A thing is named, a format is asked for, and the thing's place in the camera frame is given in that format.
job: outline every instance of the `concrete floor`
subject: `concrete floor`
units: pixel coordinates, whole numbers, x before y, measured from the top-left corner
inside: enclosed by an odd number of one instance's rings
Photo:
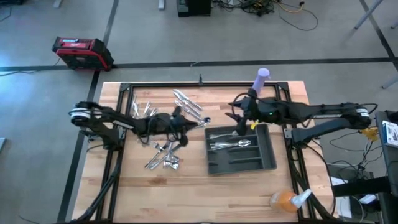
[[[50,48],[56,36],[103,38],[112,0],[68,0],[60,9],[54,9],[52,3],[30,0],[14,6],[12,16],[0,22],[0,67],[53,65],[57,57]],[[388,57],[369,21],[353,31],[364,13],[359,1],[308,0],[305,7],[319,18],[312,32],[288,26],[277,12],[258,18],[240,10],[213,9],[211,17],[180,19],[173,0],[167,1],[164,12],[157,10],[156,0],[120,0],[108,47],[116,63]],[[395,54],[398,30],[389,26],[398,19],[397,8],[398,2],[384,0],[374,13]],[[0,8],[0,18],[6,13]],[[284,16],[307,28],[314,23],[305,14]],[[198,80],[199,74],[204,81],[253,80],[260,67],[264,66],[115,69],[101,73],[94,100],[103,82],[186,81]],[[312,104],[373,102],[380,110],[398,110],[398,84],[380,89],[398,75],[391,62],[266,67],[274,80],[305,81]],[[0,77],[0,137],[8,138],[0,153],[0,223],[26,223],[18,215],[39,223],[57,220],[78,131],[67,112],[74,103],[86,100],[92,77],[92,72],[71,70]],[[360,152],[329,145],[330,139],[347,132],[322,137],[328,162],[344,159],[356,164],[361,160]],[[362,149],[364,143],[359,135],[338,142],[351,149]],[[369,160],[379,154],[372,152]],[[383,159],[370,163],[367,171],[384,175]],[[76,179],[81,172],[82,162]]]

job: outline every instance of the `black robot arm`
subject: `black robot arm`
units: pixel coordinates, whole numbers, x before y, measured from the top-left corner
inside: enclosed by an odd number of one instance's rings
[[[118,149],[121,133],[118,129],[108,128],[105,123],[113,123],[129,129],[140,138],[158,134],[173,135],[182,146],[188,144],[187,131],[198,126],[197,122],[189,121],[181,115],[179,106],[171,115],[159,113],[151,117],[134,119],[95,102],[79,102],[69,114],[74,125],[89,128],[101,137],[104,148],[108,150]]]
[[[247,95],[236,101],[238,96]],[[306,105],[305,103],[276,100],[276,98],[258,98],[253,89],[238,95],[230,105],[241,108],[243,116],[227,113],[238,125],[239,135],[246,133],[246,121],[259,121],[273,124],[302,124],[309,119],[336,118],[332,121],[308,129],[293,129],[291,133],[293,144],[306,144],[312,138],[331,133],[340,129],[365,129],[371,124],[368,110],[357,103],[340,103],[337,105]]]

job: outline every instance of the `gray plastic cutlery tray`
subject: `gray plastic cutlery tray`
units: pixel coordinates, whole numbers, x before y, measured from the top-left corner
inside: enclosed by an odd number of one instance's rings
[[[269,137],[268,125],[260,124],[253,131],[250,126],[245,136],[223,136],[210,139],[211,134],[232,133],[236,126],[206,128],[206,155],[210,175],[232,174],[250,170],[273,170],[277,168],[274,150]],[[228,147],[212,151],[210,144],[216,142],[238,143],[247,139],[246,147]]]

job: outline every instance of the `orange bottle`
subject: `orange bottle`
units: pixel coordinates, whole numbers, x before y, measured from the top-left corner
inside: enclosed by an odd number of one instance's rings
[[[296,212],[311,195],[312,191],[307,189],[300,195],[284,190],[271,196],[269,203],[273,209],[285,212]]]

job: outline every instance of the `butcher block tabletop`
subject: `butcher block tabletop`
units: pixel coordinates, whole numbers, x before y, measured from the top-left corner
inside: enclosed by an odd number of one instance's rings
[[[292,101],[308,104],[304,82],[288,83]],[[99,103],[115,109],[120,84],[104,83]],[[248,88],[178,89],[202,106],[202,116],[211,118],[211,124],[207,126],[211,128],[236,125],[235,121],[224,114],[231,111],[228,103],[239,93],[247,92]],[[176,99],[172,90],[172,87],[134,87],[141,113],[147,101],[152,103],[152,108],[158,108],[159,112],[171,113]],[[275,96],[275,90],[264,87],[259,97],[269,96]],[[185,116],[194,121],[189,114]],[[280,213],[269,205],[272,194],[283,189],[292,190],[282,128],[269,125],[269,132],[277,163],[275,170],[217,176],[208,175],[203,128],[190,131],[189,144],[175,153],[181,158],[178,170],[163,169],[162,165],[154,170],[145,169],[145,164],[156,150],[150,146],[143,147],[137,136],[127,132],[113,222],[296,222],[296,213]],[[166,139],[165,136],[156,136],[152,140],[163,144]],[[99,144],[102,144],[101,140],[96,140],[90,147]],[[322,154],[316,144],[311,143],[310,146]],[[87,152],[85,161],[81,161],[84,162],[84,169],[72,218],[82,215],[100,191],[106,154],[106,150],[97,147]],[[304,149],[303,154],[311,189],[330,212],[333,193],[325,164],[311,150]],[[104,217],[107,216],[110,195],[111,190],[105,199]]]

